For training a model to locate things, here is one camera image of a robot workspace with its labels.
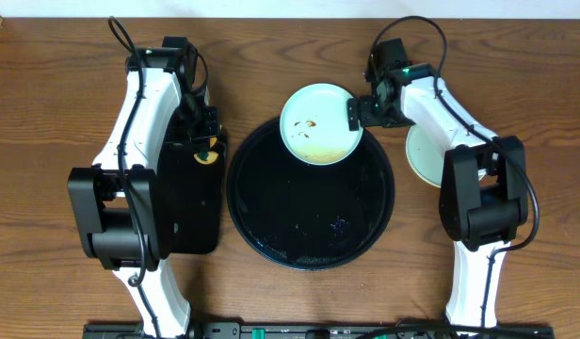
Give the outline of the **mint green plate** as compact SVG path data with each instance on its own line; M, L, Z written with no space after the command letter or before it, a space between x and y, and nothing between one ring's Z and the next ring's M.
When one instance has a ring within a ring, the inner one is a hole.
M406 140L406 156L415 174L426 183L441 187L444 155L458 146L477 147L484 142L472 136L463 127L432 130L427 126L414 125Z
M280 116L280 133L286 149L309 165L327 166L350 156L359 145L363 129L349 129L346 89L327 83L296 91Z

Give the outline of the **yellow green sponge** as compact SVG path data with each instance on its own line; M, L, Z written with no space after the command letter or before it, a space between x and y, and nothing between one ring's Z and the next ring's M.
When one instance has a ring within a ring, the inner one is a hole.
M211 165L218 160L218 153L214 151L218 139L209 137L206 143L200 145L199 150L194 154L195 160L202 165Z

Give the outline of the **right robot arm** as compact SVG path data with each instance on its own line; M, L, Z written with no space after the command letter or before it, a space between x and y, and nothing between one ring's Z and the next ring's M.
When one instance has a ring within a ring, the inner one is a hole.
M364 77L372 92L348 100L349 128L413 125L443 158L439 214L455 249L447 320L496 326L501 265L528 216L522 142L476 121L429 64L370 66Z

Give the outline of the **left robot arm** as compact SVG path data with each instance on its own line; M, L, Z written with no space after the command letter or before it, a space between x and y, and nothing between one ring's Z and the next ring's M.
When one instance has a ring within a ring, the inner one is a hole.
M169 258L218 244L228 140L208 87L195 84L203 62L185 37L133 49L107 143L69 175L84 253L114 273L141 315L137 324L87 324L87 338L195 334Z

